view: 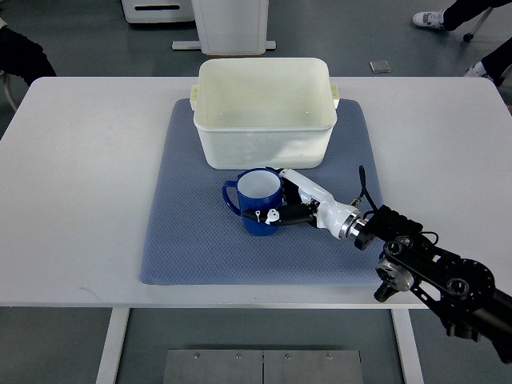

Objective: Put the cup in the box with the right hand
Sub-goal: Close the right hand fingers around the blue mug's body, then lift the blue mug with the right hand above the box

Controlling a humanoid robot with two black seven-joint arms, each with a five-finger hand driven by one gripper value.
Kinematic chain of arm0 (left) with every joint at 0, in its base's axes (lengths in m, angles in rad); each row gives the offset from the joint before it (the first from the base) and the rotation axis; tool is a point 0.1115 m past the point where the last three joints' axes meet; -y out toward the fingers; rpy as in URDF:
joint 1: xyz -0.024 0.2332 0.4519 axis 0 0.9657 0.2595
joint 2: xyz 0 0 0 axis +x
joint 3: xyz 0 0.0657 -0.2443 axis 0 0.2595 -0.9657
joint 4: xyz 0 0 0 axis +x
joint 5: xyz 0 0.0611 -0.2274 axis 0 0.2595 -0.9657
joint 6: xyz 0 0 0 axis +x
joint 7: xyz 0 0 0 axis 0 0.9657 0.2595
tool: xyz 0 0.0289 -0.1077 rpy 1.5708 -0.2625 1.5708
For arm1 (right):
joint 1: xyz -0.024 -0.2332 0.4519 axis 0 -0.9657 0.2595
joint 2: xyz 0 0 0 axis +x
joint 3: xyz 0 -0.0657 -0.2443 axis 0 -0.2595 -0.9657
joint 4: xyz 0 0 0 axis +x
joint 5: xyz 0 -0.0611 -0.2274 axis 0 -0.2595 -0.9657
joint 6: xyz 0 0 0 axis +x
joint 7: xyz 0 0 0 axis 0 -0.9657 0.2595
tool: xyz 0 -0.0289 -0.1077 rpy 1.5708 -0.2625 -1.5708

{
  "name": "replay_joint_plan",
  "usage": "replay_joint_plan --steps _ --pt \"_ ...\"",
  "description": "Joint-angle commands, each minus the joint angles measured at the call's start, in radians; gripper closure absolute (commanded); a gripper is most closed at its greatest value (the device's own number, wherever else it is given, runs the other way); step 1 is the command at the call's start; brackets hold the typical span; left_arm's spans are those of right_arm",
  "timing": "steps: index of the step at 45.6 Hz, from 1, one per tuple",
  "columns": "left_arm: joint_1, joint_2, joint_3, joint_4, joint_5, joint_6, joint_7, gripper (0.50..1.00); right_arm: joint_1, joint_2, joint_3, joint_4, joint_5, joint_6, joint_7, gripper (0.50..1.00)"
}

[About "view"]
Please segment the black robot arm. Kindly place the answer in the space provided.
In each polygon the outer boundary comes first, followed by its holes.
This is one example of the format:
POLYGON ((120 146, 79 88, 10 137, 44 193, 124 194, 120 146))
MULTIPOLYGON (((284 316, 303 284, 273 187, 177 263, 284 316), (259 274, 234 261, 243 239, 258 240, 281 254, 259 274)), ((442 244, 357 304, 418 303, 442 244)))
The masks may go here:
POLYGON ((511 297, 497 289, 490 269, 429 240, 421 224, 388 206, 372 205, 350 232, 355 246, 384 242, 375 269, 379 302, 412 292, 441 320, 450 337, 488 338, 505 364, 511 362, 511 297))

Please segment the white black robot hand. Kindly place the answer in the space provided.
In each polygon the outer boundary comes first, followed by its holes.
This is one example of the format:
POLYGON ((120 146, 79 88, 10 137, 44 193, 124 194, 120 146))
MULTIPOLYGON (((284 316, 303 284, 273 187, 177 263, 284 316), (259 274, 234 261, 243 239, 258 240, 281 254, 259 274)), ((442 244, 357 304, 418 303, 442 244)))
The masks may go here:
POLYGON ((292 226, 309 223, 327 229, 336 239, 355 240, 366 221, 355 205, 336 201, 333 195, 303 174, 280 169, 284 205, 267 210, 244 210, 242 216, 267 226, 292 226))

